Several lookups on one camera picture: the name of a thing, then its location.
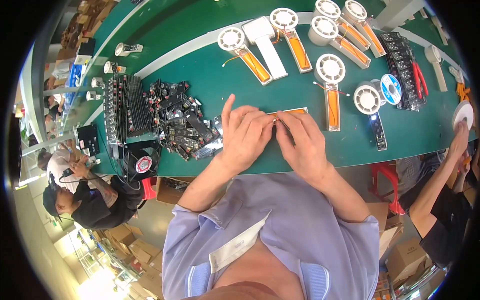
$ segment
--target black t-shirt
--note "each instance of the black t-shirt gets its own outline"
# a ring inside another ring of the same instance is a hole
[[[111,186],[118,192],[118,198],[108,208],[101,193],[97,189],[90,189],[86,181],[81,181],[74,198],[82,200],[82,203],[73,212],[72,218],[86,229],[114,228],[130,220],[136,211],[137,204],[142,200],[143,194],[139,191],[135,195],[128,195],[116,185],[118,185],[118,180],[113,177]]]
[[[400,197],[400,205],[405,211],[415,202],[432,175],[427,174]],[[437,221],[420,242],[438,267],[443,268],[457,258],[471,211],[470,203],[462,192],[455,193],[444,185],[431,210]]]

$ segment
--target concrete floor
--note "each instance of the concrete floor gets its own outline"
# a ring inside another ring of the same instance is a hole
[[[368,165],[338,168],[340,175],[362,196],[365,202],[378,202],[379,200],[370,192],[368,187],[372,184],[372,175]],[[392,189],[390,182],[383,176],[379,177],[379,192],[386,193]],[[142,230],[143,240],[162,249],[165,243],[165,234],[168,223],[173,218],[171,212],[174,205],[166,204],[151,199],[139,210],[139,218],[131,219],[128,223],[137,226]],[[410,218],[404,215],[404,231],[398,242],[418,237],[417,231]],[[391,248],[387,249],[380,259],[380,266],[384,266]]]

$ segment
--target light purple shirt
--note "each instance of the light purple shirt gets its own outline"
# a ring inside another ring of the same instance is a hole
[[[208,255],[269,211],[260,239],[298,275],[306,300],[372,298],[380,248],[375,217],[347,223],[295,173],[278,173],[237,176],[220,202],[203,213],[175,206],[163,249],[165,299],[211,290],[228,266],[211,274]]]

